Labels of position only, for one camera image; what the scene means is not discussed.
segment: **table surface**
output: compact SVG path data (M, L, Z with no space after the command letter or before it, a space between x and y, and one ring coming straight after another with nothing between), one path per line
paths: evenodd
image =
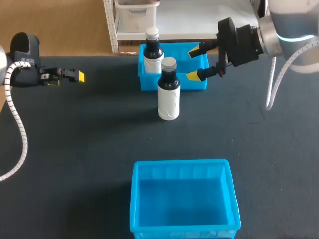
M271 60L229 67L206 91L182 92L180 116L168 122L158 118L157 94L140 91L137 57L43 63L80 68L86 83L12 90L29 151L16 175L0 183L0 238L133 238L133 164L211 158L231 166L237 238L319 237L318 76L289 71L266 112ZM3 174L21 153L7 105L0 132Z

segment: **white bottle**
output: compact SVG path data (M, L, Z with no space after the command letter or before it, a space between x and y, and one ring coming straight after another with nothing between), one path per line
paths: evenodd
M144 49L144 66L146 73L161 73L160 64L164 58L164 51L160 46L159 30L149 27L145 32L146 47Z
M159 117L174 120L179 116L180 81L176 76L177 63L173 57L161 61L158 81Z

